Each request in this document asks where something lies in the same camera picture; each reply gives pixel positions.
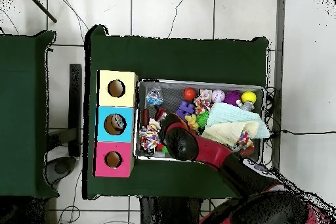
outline pink box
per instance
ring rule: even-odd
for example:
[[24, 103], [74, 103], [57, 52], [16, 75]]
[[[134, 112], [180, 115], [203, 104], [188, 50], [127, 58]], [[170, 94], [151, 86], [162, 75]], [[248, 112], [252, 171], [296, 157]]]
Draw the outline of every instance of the pink box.
[[[134, 164], [132, 143], [128, 142], [97, 142], [96, 177], [129, 177]], [[105, 163], [105, 156], [109, 152], [120, 154], [122, 162], [117, 168], [111, 168]]]

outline metal tray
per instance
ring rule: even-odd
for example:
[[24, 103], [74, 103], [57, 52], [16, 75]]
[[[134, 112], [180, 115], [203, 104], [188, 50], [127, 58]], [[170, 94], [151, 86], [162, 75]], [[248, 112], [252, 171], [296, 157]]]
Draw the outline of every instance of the metal tray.
[[[258, 113], [261, 116], [261, 119], [264, 121], [264, 107], [266, 105], [266, 91], [263, 87], [252, 86], [252, 85], [232, 85], [232, 84], [221, 84], [221, 83], [205, 83], [205, 82], [191, 82], [191, 81], [174, 81], [174, 80], [150, 80], [142, 79], [139, 80], [137, 84], [137, 93], [139, 98], [138, 108], [136, 110], [135, 116], [135, 139], [134, 139], [134, 155], [138, 159], [151, 159], [151, 160], [165, 160], [165, 161], [176, 161], [168, 153], [164, 154], [161, 151], [156, 151], [154, 155], [149, 155], [140, 148], [140, 139], [138, 136], [138, 130], [141, 126], [142, 116], [140, 115], [141, 111], [145, 108], [148, 109], [150, 118], [153, 118], [156, 110], [153, 106], [147, 103], [146, 95], [154, 87], [160, 87], [162, 90], [163, 104], [160, 107], [166, 109], [168, 113], [174, 113], [176, 109], [180, 106], [183, 98], [183, 91], [187, 87], [194, 88], [199, 95], [200, 89], [221, 89], [225, 93], [233, 90], [238, 90], [240, 92], [252, 91], [257, 96], [257, 101], [253, 110], [254, 113]], [[263, 152], [263, 140], [254, 139], [255, 152], [249, 156], [250, 159], [260, 162], [261, 155]]]

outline light blue cloth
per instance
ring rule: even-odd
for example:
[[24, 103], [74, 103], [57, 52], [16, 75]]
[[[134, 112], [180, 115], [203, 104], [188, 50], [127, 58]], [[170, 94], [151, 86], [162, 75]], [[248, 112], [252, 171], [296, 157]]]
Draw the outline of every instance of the light blue cloth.
[[216, 123], [234, 123], [234, 122], [259, 122], [258, 133], [256, 139], [269, 138], [270, 132], [266, 124], [261, 120], [259, 114], [248, 112], [231, 104], [216, 102], [210, 109], [206, 127], [211, 127]]

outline pink ball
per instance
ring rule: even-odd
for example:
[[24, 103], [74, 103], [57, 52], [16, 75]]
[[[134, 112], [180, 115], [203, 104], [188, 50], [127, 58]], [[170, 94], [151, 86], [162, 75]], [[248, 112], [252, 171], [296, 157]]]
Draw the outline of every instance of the pink ball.
[[214, 90], [212, 95], [213, 102], [223, 102], [225, 93], [222, 90]]

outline circular hole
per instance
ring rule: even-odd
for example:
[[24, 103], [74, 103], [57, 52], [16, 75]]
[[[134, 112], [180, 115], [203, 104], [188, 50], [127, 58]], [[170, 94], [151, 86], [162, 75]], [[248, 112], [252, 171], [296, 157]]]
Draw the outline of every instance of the circular hole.
[[104, 128], [110, 135], [121, 135], [126, 128], [126, 120], [122, 115], [108, 115], [104, 122]]
[[111, 97], [122, 97], [125, 90], [125, 84], [121, 80], [113, 80], [108, 84], [108, 93]]
[[105, 163], [108, 167], [116, 168], [119, 167], [122, 162], [120, 153], [118, 152], [109, 152], [105, 155]]

